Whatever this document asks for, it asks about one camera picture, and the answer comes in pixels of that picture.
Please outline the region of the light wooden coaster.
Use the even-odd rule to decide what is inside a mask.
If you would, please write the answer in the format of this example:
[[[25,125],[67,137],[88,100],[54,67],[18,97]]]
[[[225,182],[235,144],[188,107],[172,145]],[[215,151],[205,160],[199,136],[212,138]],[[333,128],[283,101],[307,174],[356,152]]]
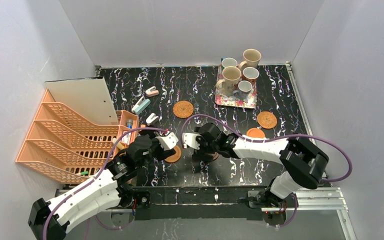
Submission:
[[[264,139],[266,137],[265,133],[257,127],[250,128],[246,132],[246,135],[250,138],[259,138],[259,139]]]
[[[166,159],[164,159],[166,163],[173,164],[173,163],[176,163],[181,158],[182,156],[181,148],[179,146],[175,146],[173,150],[175,151],[175,153],[167,157]]]

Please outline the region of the woven rattan coaster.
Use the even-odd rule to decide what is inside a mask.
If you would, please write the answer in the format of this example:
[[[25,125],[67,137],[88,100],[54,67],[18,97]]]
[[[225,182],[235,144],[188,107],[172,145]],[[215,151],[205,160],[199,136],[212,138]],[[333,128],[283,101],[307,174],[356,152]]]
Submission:
[[[176,117],[185,119],[194,113],[194,106],[189,101],[181,100],[174,104],[172,111]]]
[[[264,129],[273,129],[276,127],[278,120],[273,113],[262,111],[257,115],[257,122]]]

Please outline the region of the floral tray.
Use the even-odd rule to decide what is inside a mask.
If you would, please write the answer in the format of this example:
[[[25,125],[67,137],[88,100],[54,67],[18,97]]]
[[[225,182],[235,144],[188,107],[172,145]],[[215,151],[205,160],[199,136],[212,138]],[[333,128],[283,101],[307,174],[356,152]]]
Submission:
[[[218,66],[215,84],[215,103],[225,107],[254,109],[257,85],[245,80],[236,66]]]

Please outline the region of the dark walnut wooden coaster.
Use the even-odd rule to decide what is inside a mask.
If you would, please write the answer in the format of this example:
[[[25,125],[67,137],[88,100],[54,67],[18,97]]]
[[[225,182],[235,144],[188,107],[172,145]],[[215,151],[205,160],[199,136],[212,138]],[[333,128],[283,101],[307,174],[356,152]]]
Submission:
[[[214,153],[210,153],[210,161],[215,161],[218,157],[219,157],[219,154],[217,152],[214,152]]]

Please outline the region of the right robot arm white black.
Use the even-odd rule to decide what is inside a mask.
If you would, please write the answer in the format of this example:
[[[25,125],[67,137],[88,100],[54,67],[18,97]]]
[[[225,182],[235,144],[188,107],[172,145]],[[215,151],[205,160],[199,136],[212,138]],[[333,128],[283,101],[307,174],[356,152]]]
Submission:
[[[322,180],[329,157],[307,137],[292,136],[278,140],[229,135],[215,124],[196,127],[183,133],[184,147],[193,149],[193,157],[219,154],[232,159],[260,159],[282,164],[285,172],[271,180],[263,191],[245,197],[251,207],[278,207],[301,188],[315,190]]]

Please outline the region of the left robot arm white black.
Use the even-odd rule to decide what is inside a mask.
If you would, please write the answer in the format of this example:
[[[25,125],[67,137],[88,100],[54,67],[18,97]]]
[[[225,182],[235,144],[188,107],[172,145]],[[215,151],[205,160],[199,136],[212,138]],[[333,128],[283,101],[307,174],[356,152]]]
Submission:
[[[107,209],[149,207],[150,193],[133,190],[128,181],[149,161],[173,156],[179,139],[155,127],[138,131],[140,135],[114,153],[98,173],[57,197],[32,204],[28,226],[36,239],[63,240],[78,224]]]

